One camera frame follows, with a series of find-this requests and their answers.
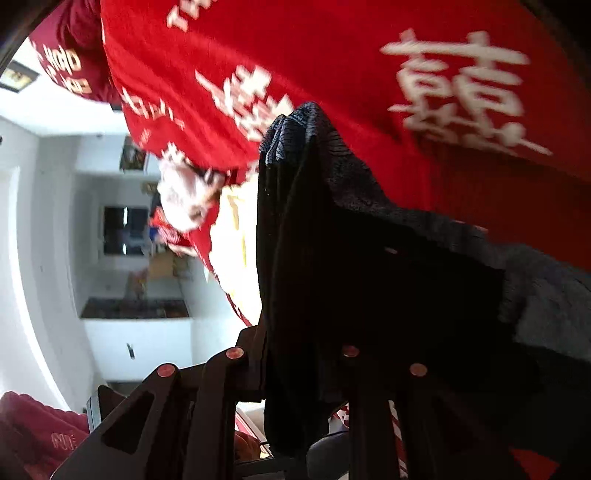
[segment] white ceiling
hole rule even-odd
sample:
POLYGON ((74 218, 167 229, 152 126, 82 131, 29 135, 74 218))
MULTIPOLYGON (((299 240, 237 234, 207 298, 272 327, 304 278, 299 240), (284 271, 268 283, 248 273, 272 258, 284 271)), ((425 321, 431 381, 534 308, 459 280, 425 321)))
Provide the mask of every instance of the white ceiling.
POLYGON ((0 116, 41 137, 128 133, 123 113, 53 83, 28 40, 18 49, 14 60, 40 75, 20 93, 0 89, 0 116))

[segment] gray fabric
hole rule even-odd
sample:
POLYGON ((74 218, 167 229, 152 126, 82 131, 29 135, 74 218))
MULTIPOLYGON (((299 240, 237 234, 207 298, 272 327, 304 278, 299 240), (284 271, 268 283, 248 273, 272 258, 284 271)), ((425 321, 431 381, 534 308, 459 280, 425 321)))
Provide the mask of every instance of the gray fabric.
POLYGON ((526 245, 493 244, 481 228, 398 207, 316 104, 298 108, 291 118, 298 117, 326 139, 324 180, 338 206, 407 226, 452 252, 504 270, 499 320, 515 326, 515 340, 591 362, 591 275, 526 245))

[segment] dark window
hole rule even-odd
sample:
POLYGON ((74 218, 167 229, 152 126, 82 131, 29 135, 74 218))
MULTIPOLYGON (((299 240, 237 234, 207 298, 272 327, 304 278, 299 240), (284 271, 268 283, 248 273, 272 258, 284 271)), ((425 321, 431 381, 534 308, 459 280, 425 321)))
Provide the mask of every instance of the dark window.
POLYGON ((105 207, 103 252, 105 255, 143 255, 147 226, 147 208, 105 207))

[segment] picture frame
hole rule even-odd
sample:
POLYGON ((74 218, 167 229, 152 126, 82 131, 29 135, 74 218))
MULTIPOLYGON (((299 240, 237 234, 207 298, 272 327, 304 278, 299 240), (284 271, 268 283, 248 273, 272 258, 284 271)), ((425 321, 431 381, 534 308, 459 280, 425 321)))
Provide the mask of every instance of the picture frame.
POLYGON ((0 88, 14 93, 20 93, 32 84, 39 74, 23 64, 13 60, 0 77, 0 88))
POLYGON ((131 137, 125 138, 119 169, 121 171, 144 171, 147 166, 147 152, 139 148, 131 137))

